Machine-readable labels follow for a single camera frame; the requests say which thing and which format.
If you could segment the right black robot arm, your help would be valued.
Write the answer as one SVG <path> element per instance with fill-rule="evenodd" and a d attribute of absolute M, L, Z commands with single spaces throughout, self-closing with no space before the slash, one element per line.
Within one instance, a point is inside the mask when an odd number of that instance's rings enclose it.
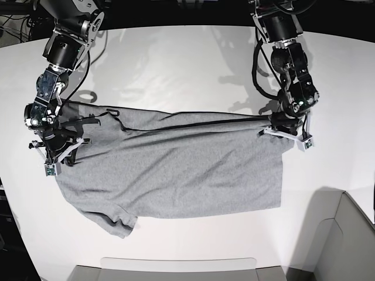
<path fill-rule="evenodd" d="M 40 137 L 30 148 L 40 152 L 48 176 L 58 174 L 60 164 L 80 145 L 83 138 L 61 126 L 59 115 L 65 104 L 61 94 L 69 85 L 69 76 L 83 59 L 90 57 L 89 50 L 95 41 L 104 19 L 100 1 L 39 1 L 54 19 L 53 33 L 43 57 L 48 67 L 36 82 L 34 102 L 25 107 L 24 121 L 28 129 Z"/>

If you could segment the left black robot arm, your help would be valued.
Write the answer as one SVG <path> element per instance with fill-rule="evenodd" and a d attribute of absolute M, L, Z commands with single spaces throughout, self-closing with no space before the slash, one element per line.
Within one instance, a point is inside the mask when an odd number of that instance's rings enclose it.
<path fill-rule="evenodd" d="M 315 1 L 249 1 L 255 24 L 253 84 L 263 97 L 278 104 L 270 117 L 271 129 L 293 136 L 300 129 L 303 138 L 308 136 L 308 117 L 319 92 L 309 73 L 306 53 L 297 41 L 303 33 L 297 16 L 314 4 Z M 267 93 L 257 81 L 258 57 L 265 54 L 264 44 L 272 46 L 265 61 L 279 85 L 277 95 Z"/>

